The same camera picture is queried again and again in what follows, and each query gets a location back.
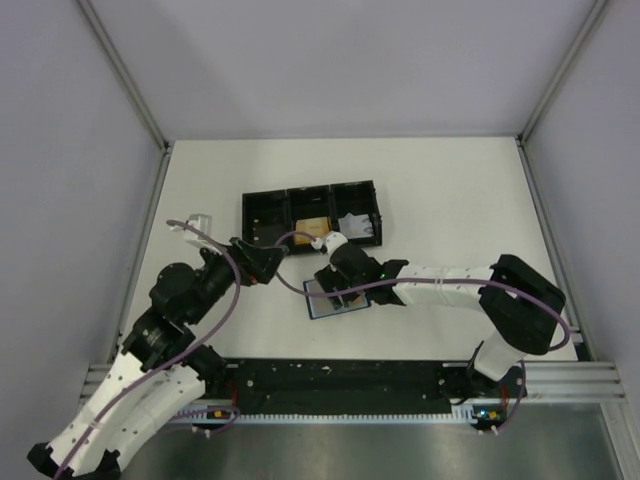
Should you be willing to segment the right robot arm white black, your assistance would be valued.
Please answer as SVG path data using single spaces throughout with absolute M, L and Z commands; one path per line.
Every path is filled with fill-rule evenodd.
M 379 306 L 440 305 L 485 314 L 493 333 L 476 348 L 466 380 L 476 394 L 498 389 L 508 370 L 528 355 L 543 356 L 566 295 L 519 257 L 503 254 L 486 267 L 430 268 L 407 260 L 379 262 L 337 232 L 312 241 L 328 256 L 315 280 L 336 308 L 359 295 Z

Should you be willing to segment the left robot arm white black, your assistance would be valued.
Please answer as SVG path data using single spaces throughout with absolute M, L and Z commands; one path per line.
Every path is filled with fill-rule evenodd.
M 196 339 L 199 323 L 228 291 L 268 284 L 288 253 L 234 237 L 203 247 L 203 264 L 163 268 L 150 306 L 134 323 L 97 390 L 29 463 L 51 479 L 117 479 L 137 450 L 183 407 L 226 387 L 225 360 Z

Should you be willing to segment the blue leather card holder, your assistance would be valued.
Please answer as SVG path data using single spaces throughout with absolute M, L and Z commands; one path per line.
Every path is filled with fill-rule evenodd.
M 305 297 L 307 311 L 311 320 L 319 320 L 335 315 L 347 314 L 363 310 L 371 306 L 371 302 L 362 294 L 353 300 L 345 302 L 342 297 L 315 297 L 311 293 L 323 293 L 320 284 L 316 280 L 306 280 L 303 290 L 308 293 Z

